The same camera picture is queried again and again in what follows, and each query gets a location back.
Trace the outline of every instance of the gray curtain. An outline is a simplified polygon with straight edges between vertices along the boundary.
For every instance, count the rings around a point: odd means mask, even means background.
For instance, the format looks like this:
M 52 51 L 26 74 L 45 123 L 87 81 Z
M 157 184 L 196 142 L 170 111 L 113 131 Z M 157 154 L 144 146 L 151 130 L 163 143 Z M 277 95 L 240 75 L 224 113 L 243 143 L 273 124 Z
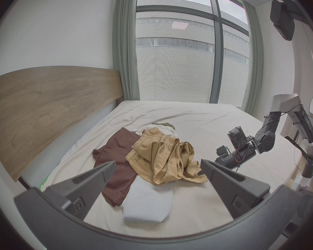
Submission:
M 123 100 L 140 100 L 135 48 L 136 1 L 116 0 L 113 14 L 113 67 L 121 76 Z
M 242 4 L 246 11 L 249 28 L 250 58 L 247 88 L 241 110 L 252 115 L 261 90 L 263 73 L 263 39 L 255 8 L 244 0 L 242 1 Z

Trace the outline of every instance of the wooden headboard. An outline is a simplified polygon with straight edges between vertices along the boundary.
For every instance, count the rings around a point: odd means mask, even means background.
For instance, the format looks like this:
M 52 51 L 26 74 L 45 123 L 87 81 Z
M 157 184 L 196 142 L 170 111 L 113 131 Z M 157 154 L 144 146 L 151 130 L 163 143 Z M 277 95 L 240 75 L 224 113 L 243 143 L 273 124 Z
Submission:
M 0 161 L 17 181 L 56 138 L 123 95 L 119 72 L 48 66 L 0 76 Z

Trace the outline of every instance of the building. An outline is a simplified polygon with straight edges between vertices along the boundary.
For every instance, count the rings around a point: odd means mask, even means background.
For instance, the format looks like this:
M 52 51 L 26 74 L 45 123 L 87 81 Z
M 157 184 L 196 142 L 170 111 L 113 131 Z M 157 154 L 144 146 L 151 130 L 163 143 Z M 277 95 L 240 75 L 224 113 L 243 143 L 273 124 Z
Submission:
M 212 13 L 211 6 L 185 0 L 138 0 Z M 223 18 L 248 31 L 239 19 Z M 219 103 L 242 106 L 249 73 L 249 37 L 225 24 L 224 64 Z M 137 12 L 136 51 L 141 100 L 208 103 L 215 58 L 214 21 L 192 14 Z

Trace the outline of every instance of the mattress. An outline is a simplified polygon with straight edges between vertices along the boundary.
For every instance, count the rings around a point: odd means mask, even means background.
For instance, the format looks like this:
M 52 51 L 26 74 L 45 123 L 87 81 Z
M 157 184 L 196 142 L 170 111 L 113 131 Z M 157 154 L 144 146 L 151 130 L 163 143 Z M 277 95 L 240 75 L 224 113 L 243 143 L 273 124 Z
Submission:
M 92 169 L 93 149 L 99 149 L 121 127 L 143 128 L 152 122 L 169 122 L 181 141 L 195 149 L 195 160 L 217 158 L 222 145 L 233 149 L 228 131 L 241 126 L 245 134 L 255 135 L 262 122 L 231 105 L 124 101 L 105 119 L 88 131 L 62 158 L 48 176 L 42 190 L 51 184 Z M 301 152 L 285 138 L 276 134 L 274 148 L 257 154 L 243 164 L 238 172 L 268 183 L 270 191 L 289 181 Z M 169 219 L 162 223 L 122 220 L 123 210 L 110 206 L 102 194 L 97 198 L 86 223 L 104 230 L 139 237 L 174 237 L 207 231 L 232 221 L 232 217 L 210 182 L 202 184 L 185 180 L 174 182 L 173 206 Z

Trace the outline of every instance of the window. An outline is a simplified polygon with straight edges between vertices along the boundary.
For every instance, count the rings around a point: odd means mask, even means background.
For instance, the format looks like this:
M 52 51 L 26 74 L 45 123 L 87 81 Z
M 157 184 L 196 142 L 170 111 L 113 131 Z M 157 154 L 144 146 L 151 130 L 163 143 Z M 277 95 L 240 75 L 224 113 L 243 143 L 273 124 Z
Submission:
M 242 106 L 249 73 L 246 14 L 229 0 L 218 2 L 221 17 L 228 25 L 223 24 L 222 32 L 215 35 L 210 0 L 137 0 L 141 100 L 211 102 L 215 51 L 219 51 L 217 56 L 221 54 L 223 67 L 218 70 L 221 85 L 215 102 Z M 143 10 L 146 5 L 151 11 Z M 221 53 L 215 36 L 223 37 Z

